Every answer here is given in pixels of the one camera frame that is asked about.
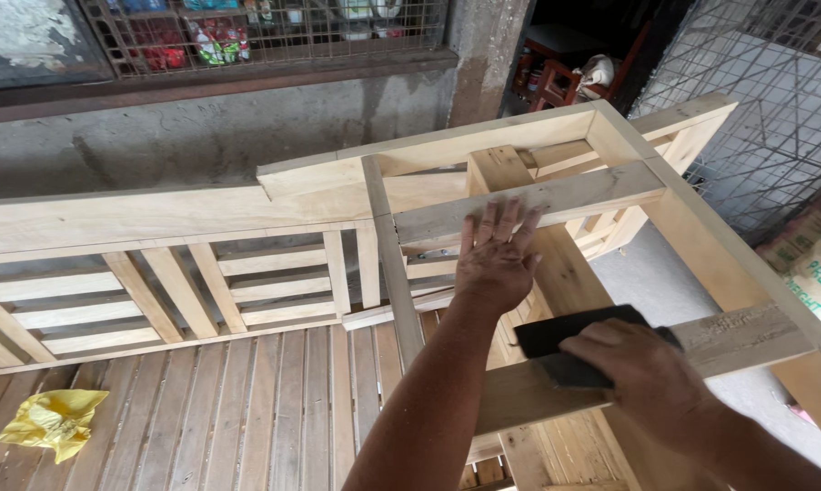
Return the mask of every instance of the wire mesh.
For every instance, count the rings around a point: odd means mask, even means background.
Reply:
[[[448,0],[79,0],[121,79],[438,47]]]
[[[751,246],[821,189],[821,0],[700,0],[631,117],[740,101],[684,178]]]

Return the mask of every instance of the yellow cloth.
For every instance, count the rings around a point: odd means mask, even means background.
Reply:
[[[35,394],[1,431],[0,443],[52,448],[56,464],[69,459],[89,440],[95,406],[109,393],[66,389]]]

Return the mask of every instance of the black sanding block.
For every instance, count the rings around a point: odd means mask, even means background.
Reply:
[[[641,313],[630,305],[599,308],[560,316],[545,321],[530,322],[514,328],[519,346],[525,356],[539,363],[554,386],[612,389],[613,381],[592,365],[578,357],[559,350],[559,343],[593,322],[619,319],[649,327]],[[654,329],[669,344],[682,349],[680,341],[668,328]]]

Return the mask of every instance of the wooden armrest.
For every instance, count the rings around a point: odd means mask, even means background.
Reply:
[[[563,65],[560,62],[557,62],[556,60],[547,60],[547,61],[544,62],[544,66],[547,67],[547,68],[552,69],[556,73],[560,73],[562,75],[565,75],[566,77],[568,77],[571,80],[579,80],[579,75],[578,74],[571,73],[570,68],[568,68],[567,66]]]

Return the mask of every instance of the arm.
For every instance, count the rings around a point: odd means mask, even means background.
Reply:
[[[821,491],[821,470],[723,404],[652,329],[611,319],[559,347],[614,381],[616,403],[654,438],[738,491]]]
[[[496,225],[497,207],[486,207],[476,244],[474,220],[465,218],[456,296],[374,423],[344,491],[458,487],[496,324],[528,295],[540,261],[524,256],[540,210],[531,210],[511,237],[519,200],[508,202]]]

